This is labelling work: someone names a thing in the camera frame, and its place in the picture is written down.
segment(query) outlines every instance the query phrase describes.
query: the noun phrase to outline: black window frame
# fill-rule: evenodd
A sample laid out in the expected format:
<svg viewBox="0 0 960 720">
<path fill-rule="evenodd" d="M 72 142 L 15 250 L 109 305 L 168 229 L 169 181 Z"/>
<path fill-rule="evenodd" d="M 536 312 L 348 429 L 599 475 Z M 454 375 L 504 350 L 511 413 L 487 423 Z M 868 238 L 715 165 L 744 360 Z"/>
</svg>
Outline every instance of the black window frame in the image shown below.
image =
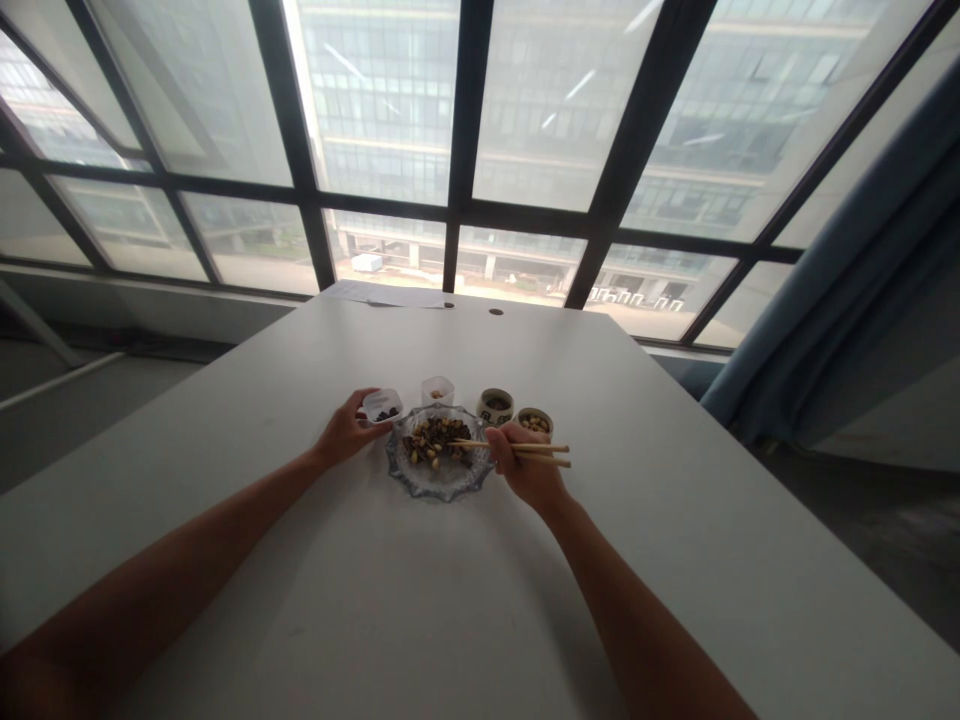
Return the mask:
<svg viewBox="0 0 960 720">
<path fill-rule="evenodd" d="M 323 220 L 324 210 L 345 210 L 444 223 L 446 243 L 443 250 L 443 290 L 451 293 L 455 290 L 454 280 L 462 225 L 585 240 L 583 258 L 565 303 L 565 307 L 573 309 L 583 309 L 590 290 L 600 275 L 601 266 L 611 245 L 614 243 L 636 245 L 737 260 L 736 265 L 693 319 L 680 340 L 636 338 L 644 344 L 723 354 L 729 354 L 732 349 L 699 344 L 696 342 L 697 336 L 756 263 L 765 261 L 795 264 L 800 260 L 803 250 L 775 246 L 774 241 L 960 7 L 960 0 L 934 0 L 931 3 L 919 23 L 911 30 L 890 62 L 875 78 L 853 111 L 755 240 L 752 243 L 741 243 L 620 227 L 640 176 L 650 159 L 661 127 L 713 13 L 715 0 L 665 0 L 663 2 L 613 145 L 597 183 L 596 192 L 586 212 L 512 205 L 478 200 L 473 197 L 487 53 L 493 22 L 493 0 L 470 0 L 469 2 L 464 0 L 461 3 L 456 87 L 453 99 L 450 182 L 445 206 L 345 195 L 319 189 L 282 0 L 249 0 L 249 7 L 290 167 L 292 187 L 193 176 L 167 169 L 157 150 L 156 141 L 151 136 L 133 95 L 126 86 L 126 81 L 112 57 L 92 12 L 84 0 L 66 0 L 66 2 L 140 143 L 140 150 L 121 147 L 93 110 L 73 92 L 66 81 L 2 13 L 0 13 L 0 30 L 10 37 L 46 76 L 50 84 L 73 104 L 119 155 L 146 160 L 153 166 L 154 171 L 95 167 L 44 158 L 23 125 L 10 108 L 0 100 L 0 145 L 5 151 L 0 154 L 0 168 L 17 170 L 24 176 L 67 234 L 76 242 L 89 260 L 91 267 L 78 268 L 74 265 L 2 255 L 0 255 L 0 262 L 194 288 L 223 289 L 254 296 L 309 299 L 310 296 L 297 293 L 224 283 L 202 234 L 198 232 L 195 218 L 191 216 L 182 200 L 181 193 L 184 192 L 259 200 L 297 207 L 306 231 L 307 244 L 321 291 L 336 281 L 330 243 Z M 142 185 L 162 190 L 183 226 L 208 282 L 178 280 L 118 270 L 100 248 L 95 235 L 61 196 L 52 182 L 53 176 Z"/>
</svg>

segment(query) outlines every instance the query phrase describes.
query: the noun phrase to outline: curtain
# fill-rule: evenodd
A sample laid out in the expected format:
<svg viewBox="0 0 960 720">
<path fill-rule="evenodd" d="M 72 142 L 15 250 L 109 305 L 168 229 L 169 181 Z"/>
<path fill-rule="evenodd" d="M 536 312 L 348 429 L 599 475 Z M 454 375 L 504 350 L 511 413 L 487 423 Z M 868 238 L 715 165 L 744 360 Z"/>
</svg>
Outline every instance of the curtain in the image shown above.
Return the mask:
<svg viewBox="0 0 960 720">
<path fill-rule="evenodd" d="M 701 404 L 743 442 L 793 441 L 818 389 L 856 367 L 960 262 L 960 60 L 807 250 Z"/>
</svg>

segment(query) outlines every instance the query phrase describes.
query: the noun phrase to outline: gray floor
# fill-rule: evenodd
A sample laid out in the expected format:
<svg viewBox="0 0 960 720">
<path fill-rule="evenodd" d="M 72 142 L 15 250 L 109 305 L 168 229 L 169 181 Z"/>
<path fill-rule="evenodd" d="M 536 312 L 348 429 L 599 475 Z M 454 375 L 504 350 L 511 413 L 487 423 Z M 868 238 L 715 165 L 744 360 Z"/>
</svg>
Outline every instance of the gray floor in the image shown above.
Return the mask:
<svg viewBox="0 0 960 720">
<path fill-rule="evenodd" d="M 758 459 L 960 653 L 960 477 L 782 447 Z"/>
<path fill-rule="evenodd" d="M 94 359 L 100 353 L 84 353 Z M 94 438 L 203 367 L 122 358 L 0 413 L 0 494 Z M 47 348 L 0 341 L 0 400 L 59 377 L 64 366 Z"/>
</svg>

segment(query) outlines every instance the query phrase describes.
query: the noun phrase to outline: small cup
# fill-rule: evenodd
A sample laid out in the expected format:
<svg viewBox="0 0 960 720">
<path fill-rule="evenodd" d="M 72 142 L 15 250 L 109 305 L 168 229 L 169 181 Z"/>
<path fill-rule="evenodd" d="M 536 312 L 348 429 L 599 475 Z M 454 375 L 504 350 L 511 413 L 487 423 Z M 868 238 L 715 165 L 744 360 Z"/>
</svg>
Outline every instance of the small cup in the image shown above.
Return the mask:
<svg viewBox="0 0 960 720">
<path fill-rule="evenodd" d="M 497 410 L 490 406 L 491 400 L 501 400 L 507 407 Z M 513 398 L 510 393 L 498 388 L 490 388 L 480 393 L 480 402 L 477 403 L 477 416 L 494 427 L 500 427 L 513 417 Z"/>
<path fill-rule="evenodd" d="M 423 407 L 440 403 L 441 405 L 453 405 L 453 383 L 447 380 L 443 375 L 437 375 L 429 380 L 420 383 L 420 400 Z M 433 397 L 432 393 L 439 392 L 440 397 Z"/>
<path fill-rule="evenodd" d="M 383 390 L 378 390 L 375 393 L 370 393 L 363 399 L 363 409 L 367 413 L 367 422 L 372 425 L 378 425 L 382 422 L 389 422 L 391 420 L 399 420 L 400 416 L 403 415 L 403 403 L 400 402 L 400 396 L 397 395 L 396 390 L 391 390 L 390 388 L 384 388 Z M 393 415 L 389 415 L 390 411 L 396 409 Z M 385 412 L 389 417 L 385 417 L 383 420 L 377 420 L 377 417 L 380 413 Z"/>
<path fill-rule="evenodd" d="M 517 413 L 517 422 L 523 425 L 524 421 L 529 422 L 531 417 L 538 417 L 547 424 L 546 430 L 538 430 L 537 428 L 527 428 L 528 430 L 533 430 L 534 432 L 546 432 L 547 435 L 553 435 L 553 419 L 547 415 L 543 410 L 537 410 L 537 408 L 524 408 Z"/>
</svg>

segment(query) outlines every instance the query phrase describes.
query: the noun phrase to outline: window pane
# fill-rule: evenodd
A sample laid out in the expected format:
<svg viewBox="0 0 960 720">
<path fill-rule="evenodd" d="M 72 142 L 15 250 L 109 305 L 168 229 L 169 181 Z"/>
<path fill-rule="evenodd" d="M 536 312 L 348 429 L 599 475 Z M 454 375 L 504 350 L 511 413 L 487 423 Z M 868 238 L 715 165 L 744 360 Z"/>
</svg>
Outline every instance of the window pane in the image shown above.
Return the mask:
<svg viewBox="0 0 960 720">
<path fill-rule="evenodd" d="M 793 265 L 771 262 L 754 265 L 695 342 L 700 345 L 739 347 L 791 272 Z"/>
<path fill-rule="evenodd" d="M 161 190 L 76 178 L 54 181 L 118 270 L 207 279 Z"/>
<path fill-rule="evenodd" d="M 718 3 L 622 225 L 752 242 L 929 4 Z"/>
<path fill-rule="evenodd" d="M 140 147 L 64 0 L 0 0 L 0 9 L 123 147 Z"/>
<path fill-rule="evenodd" d="M 660 0 L 497 0 L 473 194 L 587 210 Z"/>
<path fill-rule="evenodd" d="M 290 185 L 250 7 L 91 0 L 167 167 Z"/>
<path fill-rule="evenodd" d="M 610 246 L 584 310 L 630 335 L 679 340 L 737 261 L 677 250 Z"/>
<path fill-rule="evenodd" d="M 225 283 L 320 292 L 296 206 L 196 193 L 183 199 Z"/>
<path fill-rule="evenodd" d="M 853 144 L 804 203 L 774 245 L 808 248 L 833 218 L 847 195 L 880 157 L 926 100 L 944 73 L 960 56 L 960 13 L 953 16 L 937 40 L 900 82 Z"/>
<path fill-rule="evenodd" d="M 461 226 L 456 292 L 563 307 L 585 240 Z"/>
<path fill-rule="evenodd" d="M 445 205 L 460 3 L 398 5 L 284 3 L 317 180 Z"/>
<path fill-rule="evenodd" d="M 0 255 L 90 265 L 33 188 L 14 170 L 0 170 Z"/>
<path fill-rule="evenodd" d="M 0 32 L 0 96 L 51 160 L 128 168 L 73 105 Z"/>
<path fill-rule="evenodd" d="M 346 210 L 323 217 L 337 280 L 443 287 L 443 223 Z"/>
</svg>

